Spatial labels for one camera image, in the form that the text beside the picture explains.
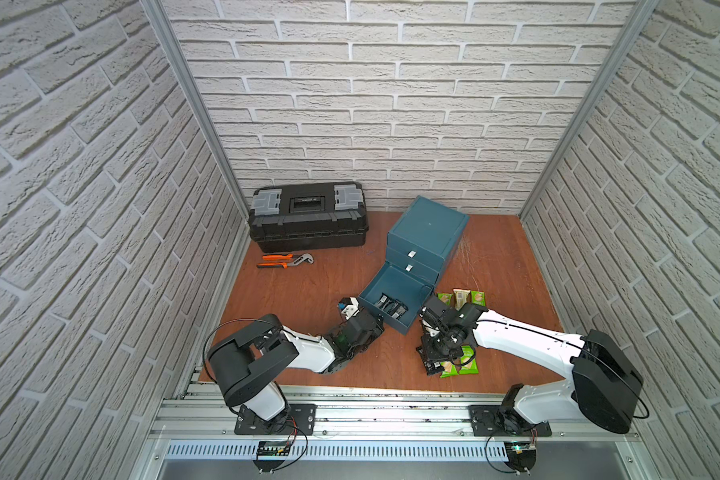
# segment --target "pliers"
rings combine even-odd
[[[287,255],[262,255],[262,260],[269,260],[271,263],[256,264],[256,268],[288,268],[289,266],[296,266],[307,262],[308,264],[314,264],[315,259],[310,254],[301,254],[296,258],[293,258],[293,254]],[[277,262],[277,260],[290,260],[289,262]]]

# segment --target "metal corner post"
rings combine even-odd
[[[235,205],[240,210],[242,217],[248,219],[248,203],[246,202],[246,196],[242,194],[240,185],[237,183],[235,178],[235,172],[232,170],[230,161],[226,156],[224,147],[221,145],[221,139],[216,129],[213,127],[211,116],[208,113],[208,107],[202,100],[200,90],[195,83],[195,78],[192,76],[190,71],[190,64],[187,63],[184,53],[181,50],[181,44],[176,34],[173,32],[173,28],[168,20],[168,14],[166,13],[163,3],[161,0],[141,0],[144,6],[144,12],[150,20],[150,24],[155,31],[158,41],[163,47],[163,51],[166,54],[168,63],[173,67],[173,73],[176,75],[176,80],[179,82],[179,86],[186,95],[186,101],[192,108],[192,113],[195,115],[197,124],[200,126],[202,136],[205,137],[208,142],[208,148],[211,150],[211,154],[216,159],[216,163],[221,169],[222,176],[227,186],[232,192],[232,198],[235,200]]]
[[[653,13],[654,8],[659,4],[659,0],[638,0],[635,7],[630,14],[630,17],[624,23],[624,27],[619,32],[619,36],[616,38],[614,45],[608,51],[608,55],[603,60],[603,64],[600,66],[600,70],[597,71],[595,78],[592,80],[590,87],[584,94],[584,99],[579,104],[579,107],[574,112],[574,116],[566,126],[565,131],[557,141],[557,145],[547,165],[541,171],[536,185],[530,191],[528,199],[525,201],[522,210],[520,210],[520,221],[525,222],[528,215],[539,201],[542,192],[547,187],[552,174],[557,170],[557,166],[563,160],[563,156],[568,151],[568,148],[572,145],[579,131],[585,125],[586,121],[589,120],[593,110],[597,106],[600,99],[605,94],[605,90],[613,81],[616,72],[619,70],[621,63],[626,58],[626,55],[632,49],[632,46],[637,40],[637,36],[643,31],[643,27],[648,22]]]

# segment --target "blue drawer unit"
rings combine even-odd
[[[384,266],[358,302],[396,331],[407,333],[442,278],[468,219],[429,198],[417,197],[387,234]],[[392,318],[375,306],[382,295],[402,302],[408,311]]]

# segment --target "snack package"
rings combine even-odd
[[[438,298],[442,303],[451,305],[451,298],[453,298],[453,295],[453,293],[438,293]]]
[[[472,303],[485,306],[485,292],[472,290]]]
[[[461,288],[454,288],[454,295],[456,295],[456,310],[460,310],[462,306],[467,302],[469,293],[471,290],[464,290]]]
[[[472,350],[472,347],[470,347],[469,345],[462,345],[461,353],[463,353],[463,355],[461,356],[459,362],[463,363],[472,357],[472,355],[474,354],[474,350]],[[472,360],[467,365],[462,366],[461,369],[458,371],[459,375],[471,375],[475,373],[479,373],[477,360]]]
[[[454,365],[451,362],[440,362],[440,365],[445,369],[441,374],[440,378],[444,379],[445,377],[458,375],[458,370],[456,369],[456,365]]]

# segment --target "brown wooden surface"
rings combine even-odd
[[[341,321],[337,302],[362,292],[384,264],[386,235],[399,217],[397,213],[369,212],[371,229],[364,246],[313,250],[310,253],[315,257],[314,264],[285,270],[257,269],[262,252],[251,242],[221,321],[274,313],[283,325],[297,332],[313,335],[327,332]],[[560,329],[538,264],[516,216],[470,217],[458,252],[437,291],[449,292],[453,288],[482,290],[486,305],[492,310],[547,329]],[[237,322],[221,328],[216,339],[245,324]],[[288,369],[277,381],[283,385],[505,393],[515,383],[538,385],[560,379],[527,360],[487,349],[478,351],[477,375],[427,377],[415,350],[421,345],[421,335],[419,321],[405,336],[387,327],[366,352],[338,373],[319,375]],[[203,373],[200,380],[209,379]]]

